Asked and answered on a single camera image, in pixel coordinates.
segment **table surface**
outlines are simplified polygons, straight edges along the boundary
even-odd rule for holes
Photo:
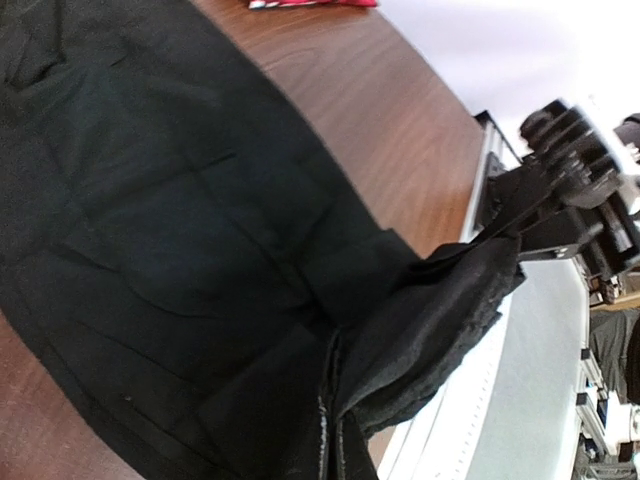
[[[458,239],[481,130],[378,13],[195,3],[289,96],[381,226],[421,255]],[[387,441],[373,442],[376,460]],[[0,478],[140,478],[92,433],[1,316]]]

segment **wood grain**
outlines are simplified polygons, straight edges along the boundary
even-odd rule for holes
[[[458,238],[480,129],[385,20],[342,7],[252,13],[237,0],[196,3],[297,105],[381,225],[423,255]],[[377,460],[388,437],[372,446]],[[0,317],[0,479],[139,478]]]

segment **red object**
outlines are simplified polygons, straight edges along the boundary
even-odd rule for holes
[[[356,7],[377,7],[377,0],[250,0],[249,8],[296,7],[300,5],[314,5],[322,3],[337,3],[340,5],[354,5]]]

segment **black cloth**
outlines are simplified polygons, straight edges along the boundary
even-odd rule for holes
[[[376,478],[518,241],[418,259],[187,1],[0,15],[0,306],[88,424],[150,480]]]

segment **gray panel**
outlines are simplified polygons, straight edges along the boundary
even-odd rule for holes
[[[525,265],[467,480],[569,480],[587,292],[571,261]]]

